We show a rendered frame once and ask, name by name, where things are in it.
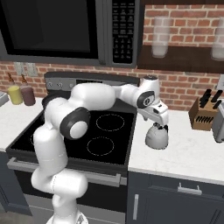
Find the dark grey drawer front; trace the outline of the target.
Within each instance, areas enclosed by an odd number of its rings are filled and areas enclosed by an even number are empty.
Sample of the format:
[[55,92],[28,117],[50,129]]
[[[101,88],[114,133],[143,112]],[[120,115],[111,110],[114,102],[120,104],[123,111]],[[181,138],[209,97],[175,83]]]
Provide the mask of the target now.
[[157,189],[176,193],[178,192],[180,182],[186,188],[196,189],[199,186],[202,195],[196,196],[224,201],[224,185],[208,184],[182,178],[162,177],[133,171],[128,173],[128,182],[129,186],[139,189]]

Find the brown squeeze bottle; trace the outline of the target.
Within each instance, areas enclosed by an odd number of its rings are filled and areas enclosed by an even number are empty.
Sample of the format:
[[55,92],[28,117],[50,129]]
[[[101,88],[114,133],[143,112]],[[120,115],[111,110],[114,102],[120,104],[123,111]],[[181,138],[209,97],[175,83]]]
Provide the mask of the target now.
[[22,74],[22,85],[20,87],[21,95],[26,106],[33,106],[36,103],[35,95],[32,87],[28,84],[25,76]]

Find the silver kettle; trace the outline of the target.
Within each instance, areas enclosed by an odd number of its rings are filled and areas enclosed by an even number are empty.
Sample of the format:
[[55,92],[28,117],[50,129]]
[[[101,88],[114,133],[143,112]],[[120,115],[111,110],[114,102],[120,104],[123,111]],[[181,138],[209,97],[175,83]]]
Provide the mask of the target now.
[[168,146],[168,130],[154,122],[145,137],[145,144],[154,150],[163,150]]

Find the dark wooden shelf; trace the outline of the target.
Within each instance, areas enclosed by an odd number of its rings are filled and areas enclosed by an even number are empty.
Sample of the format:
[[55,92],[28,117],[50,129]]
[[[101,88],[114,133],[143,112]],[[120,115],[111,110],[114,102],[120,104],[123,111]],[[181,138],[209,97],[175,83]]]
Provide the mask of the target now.
[[164,58],[152,56],[151,46],[143,45],[137,62],[138,69],[224,74],[224,61],[213,60],[211,48],[169,46]]

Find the black microwave oven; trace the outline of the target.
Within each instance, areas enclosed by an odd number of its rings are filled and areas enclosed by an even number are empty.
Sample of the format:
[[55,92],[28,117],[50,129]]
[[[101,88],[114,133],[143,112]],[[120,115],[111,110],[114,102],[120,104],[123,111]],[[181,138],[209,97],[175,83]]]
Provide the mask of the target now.
[[[97,67],[134,67],[141,51],[144,5],[141,0],[103,0],[103,31],[106,65],[97,59],[34,56],[1,56],[0,60]],[[0,32],[0,50],[3,38]]]

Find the yellow squeeze bottle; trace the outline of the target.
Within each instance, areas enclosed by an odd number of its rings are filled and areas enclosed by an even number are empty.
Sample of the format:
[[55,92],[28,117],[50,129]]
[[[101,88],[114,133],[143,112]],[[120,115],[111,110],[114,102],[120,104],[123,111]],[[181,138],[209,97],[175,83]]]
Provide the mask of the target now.
[[8,76],[9,76],[8,94],[10,96],[10,100],[14,105],[19,105],[23,102],[20,87],[14,82],[10,74],[8,74]]

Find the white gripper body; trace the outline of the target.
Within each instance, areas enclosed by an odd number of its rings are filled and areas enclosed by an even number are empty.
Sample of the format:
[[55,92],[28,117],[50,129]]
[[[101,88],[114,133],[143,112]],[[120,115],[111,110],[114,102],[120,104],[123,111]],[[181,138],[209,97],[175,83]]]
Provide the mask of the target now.
[[145,109],[139,108],[137,112],[142,116],[145,116],[147,119],[150,119],[155,123],[159,123],[162,126],[168,124],[169,121],[168,110],[158,111],[155,108],[145,108]]

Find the black microwave door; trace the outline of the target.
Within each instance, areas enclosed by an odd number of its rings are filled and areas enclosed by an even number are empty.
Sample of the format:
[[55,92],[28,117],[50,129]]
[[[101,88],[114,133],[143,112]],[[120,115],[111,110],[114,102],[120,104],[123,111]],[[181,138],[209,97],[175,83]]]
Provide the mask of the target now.
[[95,0],[0,0],[1,56],[98,58]]

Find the dark grey cupboard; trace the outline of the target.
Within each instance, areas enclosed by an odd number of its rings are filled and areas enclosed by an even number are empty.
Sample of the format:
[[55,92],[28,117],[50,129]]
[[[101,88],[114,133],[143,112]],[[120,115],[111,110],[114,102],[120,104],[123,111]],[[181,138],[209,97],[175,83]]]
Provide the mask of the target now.
[[7,166],[8,162],[7,154],[0,151],[0,203],[3,210],[32,216],[17,177]]

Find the black pan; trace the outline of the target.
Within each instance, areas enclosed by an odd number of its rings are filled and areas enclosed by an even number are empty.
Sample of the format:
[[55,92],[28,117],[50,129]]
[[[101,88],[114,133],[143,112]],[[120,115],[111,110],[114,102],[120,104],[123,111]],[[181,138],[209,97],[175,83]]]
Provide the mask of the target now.
[[57,106],[62,105],[70,98],[70,95],[70,91],[55,90],[49,92],[48,95],[42,100],[43,109],[46,109],[47,105],[56,98],[60,98],[60,101],[57,102]]

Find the wooden knife block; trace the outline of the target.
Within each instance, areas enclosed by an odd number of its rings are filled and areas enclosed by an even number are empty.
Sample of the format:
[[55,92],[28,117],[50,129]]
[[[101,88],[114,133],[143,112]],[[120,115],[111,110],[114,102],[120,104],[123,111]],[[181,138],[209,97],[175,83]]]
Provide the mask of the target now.
[[190,123],[193,130],[210,131],[213,120],[218,113],[214,108],[215,103],[208,100],[204,108],[200,106],[200,98],[197,98],[190,110],[188,111]]

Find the dark wooden wall cupboard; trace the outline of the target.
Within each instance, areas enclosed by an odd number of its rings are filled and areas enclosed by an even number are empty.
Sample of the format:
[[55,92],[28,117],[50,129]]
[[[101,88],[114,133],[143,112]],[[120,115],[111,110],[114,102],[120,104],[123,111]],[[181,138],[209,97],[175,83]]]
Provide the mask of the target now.
[[224,0],[141,0],[151,5],[193,5],[193,4],[224,4]]

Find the silver toaster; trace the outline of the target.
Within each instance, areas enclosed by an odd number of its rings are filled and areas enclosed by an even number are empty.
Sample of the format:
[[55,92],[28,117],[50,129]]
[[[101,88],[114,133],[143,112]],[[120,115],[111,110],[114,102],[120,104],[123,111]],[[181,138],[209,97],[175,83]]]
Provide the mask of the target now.
[[213,119],[213,138],[217,143],[224,143],[224,102],[219,107],[216,117]]

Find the black oven door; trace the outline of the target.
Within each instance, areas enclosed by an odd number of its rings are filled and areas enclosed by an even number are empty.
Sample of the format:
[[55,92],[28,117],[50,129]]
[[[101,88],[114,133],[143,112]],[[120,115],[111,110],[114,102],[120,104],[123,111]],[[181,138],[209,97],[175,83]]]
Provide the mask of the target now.
[[[23,193],[48,199],[53,197],[51,193],[41,192],[32,187],[32,174],[30,172],[15,171],[15,174]],[[127,208],[127,186],[115,187],[89,183],[86,193],[77,199],[77,203],[83,206],[125,213]]]

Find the black stove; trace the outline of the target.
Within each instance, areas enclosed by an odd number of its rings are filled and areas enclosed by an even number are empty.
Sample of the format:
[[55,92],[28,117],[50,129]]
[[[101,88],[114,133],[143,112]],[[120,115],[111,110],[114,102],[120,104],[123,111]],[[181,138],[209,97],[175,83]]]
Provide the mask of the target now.
[[[137,110],[121,100],[106,111],[93,111],[85,136],[66,140],[69,169],[127,178],[130,148]],[[33,133],[44,124],[39,114],[7,148],[9,160],[38,164],[33,145]],[[53,216],[52,199],[25,194],[34,223],[46,224]],[[125,224],[125,213],[78,204],[89,224]]]

